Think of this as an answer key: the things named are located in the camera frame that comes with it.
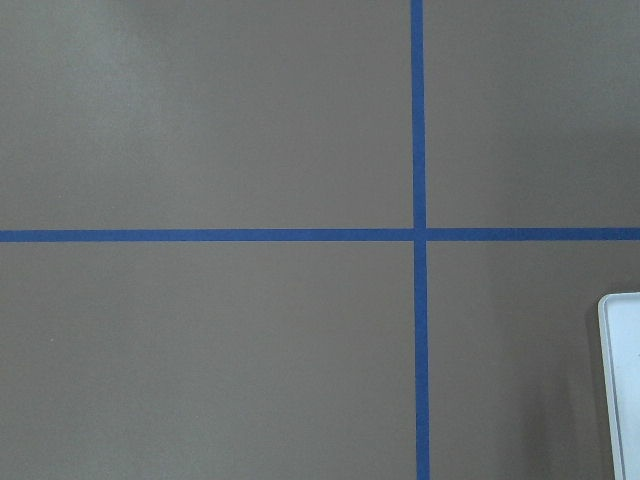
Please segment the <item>white rectangular tray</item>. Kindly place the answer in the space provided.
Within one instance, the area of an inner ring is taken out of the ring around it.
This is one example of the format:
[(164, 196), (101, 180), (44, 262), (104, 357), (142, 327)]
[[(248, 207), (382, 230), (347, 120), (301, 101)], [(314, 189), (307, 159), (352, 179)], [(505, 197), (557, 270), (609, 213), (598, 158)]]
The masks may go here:
[(598, 320), (614, 477), (639, 480), (639, 294), (603, 296)]

